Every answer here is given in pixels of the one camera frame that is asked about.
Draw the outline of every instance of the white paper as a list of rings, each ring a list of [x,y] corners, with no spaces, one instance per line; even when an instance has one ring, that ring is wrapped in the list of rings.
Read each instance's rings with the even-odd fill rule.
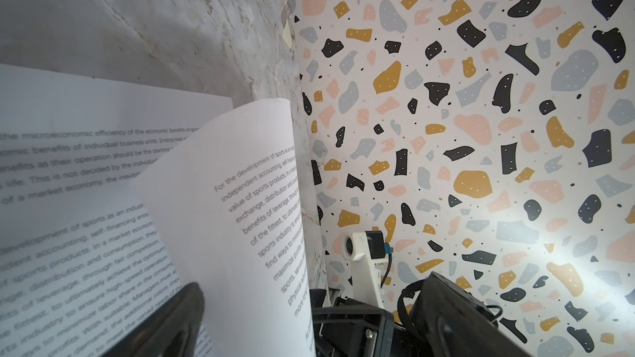
[[[315,355],[288,100],[219,116],[135,185],[220,356]]]
[[[180,289],[130,181],[231,108],[0,65],[0,355],[97,356]]]

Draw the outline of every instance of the sheet of paper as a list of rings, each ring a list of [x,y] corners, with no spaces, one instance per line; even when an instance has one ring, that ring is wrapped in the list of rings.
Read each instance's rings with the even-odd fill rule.
[[[290,103],[212,120],[135,186],[219,355],[315,355]]]
[[[98,356],[181,286],[131,180],[231,100],[0,65],[0,102],[0,355]]]

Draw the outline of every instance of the black cable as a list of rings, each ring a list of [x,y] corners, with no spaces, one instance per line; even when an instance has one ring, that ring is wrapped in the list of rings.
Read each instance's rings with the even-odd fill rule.
[[[498,314],[495,315],[489,322],[492,322],[496,320],[498,317],[501,317],[503,315],[503,308],[499,305],[487,305],[485,307],[487,307],[488,309],[491,309],[492,307],[496,307],[499,310]]]
[[[384,275],[384,278],[382,279],[382,284],[379,286],[379,288],[382,288],[384,286],[384,282],[386,281],[386,277],[388,277],[388,273],[391,271],[391,265],[393,264],[393,255],[392,254],[388,254],[388,268],[386,268],[386,274]]]

